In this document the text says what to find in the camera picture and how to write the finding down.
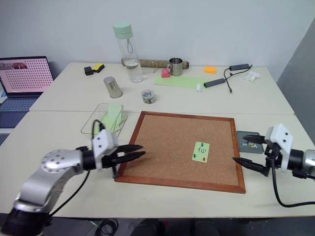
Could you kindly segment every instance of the green sticky note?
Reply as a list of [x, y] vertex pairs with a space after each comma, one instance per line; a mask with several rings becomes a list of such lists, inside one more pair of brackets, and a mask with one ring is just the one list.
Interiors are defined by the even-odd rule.
[[127, 114], [126, 113], [122, 113], [122, 119], [121, 119], [119, 124], [124, 123], [126, 119], [127, 119]]
[[120, 104], [111, 103], [108, 105], [108, 111], [102, 118], [102, 123], [105, 125], [106, 129], [111, 132], [118, 131], [119, 124], [122, 122], [122, 106]]
[[209, 154], [210, 144], [203, 142], [196, 142], [193, 150], [192, 159], [194, 161], [200, 161], [207, 163]]
[[182, 87], [182, 88], [191, 88], [196, 89], [197, 84], [201, 84], [203, 89], [208, 89], [203, 86], [205, 82], [209, 82], [209, 78], [197, 78], [189, 77], [185, 75], [181, 76], [171, 76], [170, 78], [162, 78], [161, 76], [156, 77], [154, 84], [155, 85], [166, 85], [173, 87]]
[[99, 126], [98, 124], [94, 125], [94, 137], [99, 134]]

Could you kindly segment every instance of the white wall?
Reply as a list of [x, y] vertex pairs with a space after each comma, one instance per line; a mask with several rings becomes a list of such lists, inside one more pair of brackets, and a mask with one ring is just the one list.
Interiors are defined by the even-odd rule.
[[119, 62], [111, 24], [132, 24], [139, 57], [253, 63], [277, 80], [314, 17], [313, 0], [0, 0], [0, 57]]

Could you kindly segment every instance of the electric cord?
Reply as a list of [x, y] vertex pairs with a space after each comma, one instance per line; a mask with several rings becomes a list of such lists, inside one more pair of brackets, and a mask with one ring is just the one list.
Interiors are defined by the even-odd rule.
[[[102, 122], [100, 122], [99, 120], [95, 119], [93, 121], [93, 125], [92, 125], [92, 140], [94, 138], [94, 126], [95, 123], [98, 122], [99, 123], [99, 129], [102, 130], [105, 128], [105, 126], [103, 125]], [[54, 214], [56, 214], [61, 208], [63, 208], [79, 191], [80, 189], [83, 187], [83, 185], [85, 184], [85, 182], [87, 181], [88, 177], [90, 175], [90, 171], [87, 172], [87, 175], [85, 176], [83, 182], [81, 183], [81, 185], [78, 187], [78, 189], [67, 199], [64, 201], [64, 203], [62, 203], [55, 211], [53, 211], [53, 213], [51, 213], [49, 216], [52, 217]]]
[[116, 219], [104, 219], [95, 231], [94, 236], [113, 236], [118, 229], [119, 223]]
[[299, 206], [315, 204], [315, 202], [304, 202], [304, 203], [295, 203], [295, 204], [284, 204], [283, 202], [281, 202], [279, 194], [278, 194], [278, 189], [277, 189], [276, 167], [275, 167], [275, 160], [274, 159], [271, 159], [271, 172], [272, 172], [272, 182], [274, 185], [275, 195], [276, 195], [277, 201], [280, 205], [282, 205], [283, 207], [299, 207]]
[[307, 175], [307, 178], [315, 179], [315, 177], [311, 175]]
[[231, 89], [231, 87], [230, 87], [230, 85], [229, 85], [227, 79], [228, 79], [228, 78], [231, 78], [233, 75], [237, 75], [237, 74], [241, 74], [241, 73], [244, 73], [244, 72], [246, 72], [246, 71], [249, 71], [249, 70], [251, 69], [251, 67], [252, 67], [252, 65], [250, 65], [250, 67], [249, 67], [248, 69], [246, 69], [246, 70], [244, 70], [244, 71], [241, 71], [241, 72], [237, 72], [237, 73], [235, 73], [235, 74], [232, 74], [232, 73], [230, 72], [230, 76], [229, 76], [229, 77], [226, 77], [226, 76], [225, 76], [225, 72], [226, 72], [227, 70], [229, 70], [230, 68], [227, 68], [227, 69], [224, 70], [223, 75], [224, 75], [225, 81], [226, 81], [226, 83], [227, 83], [227, 86], [228, 86], [228, 88], [230, 89], [230, 93], [232, 93], [232, 89]]

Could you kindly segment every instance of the cork board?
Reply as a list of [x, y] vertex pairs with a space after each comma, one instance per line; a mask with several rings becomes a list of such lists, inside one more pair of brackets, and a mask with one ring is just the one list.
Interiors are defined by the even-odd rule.
[[[210, 144], [207, 163], [192, 160], [196, 142]], [[117, 182], [245, 193], [233, 118], [141, 112], [129, 143], [146, 154], [121, 164]]]

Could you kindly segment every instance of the orange sponge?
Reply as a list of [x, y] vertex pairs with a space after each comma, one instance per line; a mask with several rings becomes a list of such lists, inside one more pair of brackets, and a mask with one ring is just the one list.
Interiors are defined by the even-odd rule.
[[217, 72], [217, 69], [215, 67], [205, 66], [205, 73], [215, 74], [216, 72]]

